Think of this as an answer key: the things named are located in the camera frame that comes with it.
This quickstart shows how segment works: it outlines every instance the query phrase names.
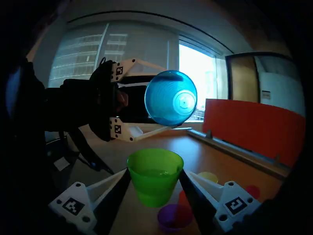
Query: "orange partition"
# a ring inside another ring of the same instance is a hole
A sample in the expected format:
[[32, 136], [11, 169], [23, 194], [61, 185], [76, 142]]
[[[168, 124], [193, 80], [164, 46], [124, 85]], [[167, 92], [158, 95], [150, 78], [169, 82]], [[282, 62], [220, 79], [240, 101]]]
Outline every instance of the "orange partition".
[[293, 166], [302, 150], [305, 118], [271, 105], [207, 99], [203, 132]]

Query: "purple cup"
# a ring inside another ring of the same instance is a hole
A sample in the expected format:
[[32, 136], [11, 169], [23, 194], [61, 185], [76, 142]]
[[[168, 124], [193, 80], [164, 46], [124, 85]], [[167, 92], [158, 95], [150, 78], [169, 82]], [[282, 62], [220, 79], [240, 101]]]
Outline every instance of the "purple cup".
[[159, 226], [165, 233], [173, 233], [187, 227], [193, 219], [192, 211], [181, 204], [169, 204], [158, 213]]

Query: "table surface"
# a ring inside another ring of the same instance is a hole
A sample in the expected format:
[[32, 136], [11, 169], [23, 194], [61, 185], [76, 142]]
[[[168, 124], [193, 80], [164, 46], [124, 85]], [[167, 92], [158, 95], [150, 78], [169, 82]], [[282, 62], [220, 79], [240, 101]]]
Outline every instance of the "table surface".
[[[126, 168], [128, 156], [137, 150], [164, 148], [183, 158], [185, 170], [190, 170], [196, 174], [203, 171], [212, 172], [217, 175], [218, 183], [221, 185], [232, 180], [242, 188], [246, 188], [248, 185], [259, 187], [261, 191], [260, 202], [273, 198], [282, 183], [252, 166], [187, 136], [185, 131], [172, 130], [168, 134], [154, 136], [135, 143], [120, 140], [106, 143], [96, 137], [88, 138], [87, 141], [114, 172]], [[77, 161], [69, 185], [80, 181], [88, 186], [108, 176], [109, 174], [106, 172], [94, 172]], [[168, 204], [178, 202], [178, 195], [181, 190], [182, 186], [178, 181]], [[137, 199], [133, 184], [130, 182], [110, 234], [162, 234], [157, 221], [159, 210], [160, 208], [149, 208], [142, 205]], [[177, 234], [200, 234], [200, 232], [195, 220], [193, 220], [190, 226]]]

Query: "blue plastic cup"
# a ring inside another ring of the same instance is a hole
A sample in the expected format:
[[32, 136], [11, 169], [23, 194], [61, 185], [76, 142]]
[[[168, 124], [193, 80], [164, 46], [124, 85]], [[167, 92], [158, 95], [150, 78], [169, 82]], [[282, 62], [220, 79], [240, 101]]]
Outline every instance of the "blue plastic cup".
[[151, 118], [163, 126], [177, 126], [191, 117], [197, 107], [197, 89], [184, 73], [169, 70], [149, 83], [144, 102]]

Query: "green plastic cup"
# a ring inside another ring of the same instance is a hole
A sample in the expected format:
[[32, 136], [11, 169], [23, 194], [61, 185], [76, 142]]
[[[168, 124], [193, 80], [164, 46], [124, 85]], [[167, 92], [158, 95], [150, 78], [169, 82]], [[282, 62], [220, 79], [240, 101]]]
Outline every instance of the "green plastic cup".
[[150, 148], [131, 154], [127, 165], [139, 200], [146, 206], [160, 207], [171, 198], [183, 159], [171, 151]]

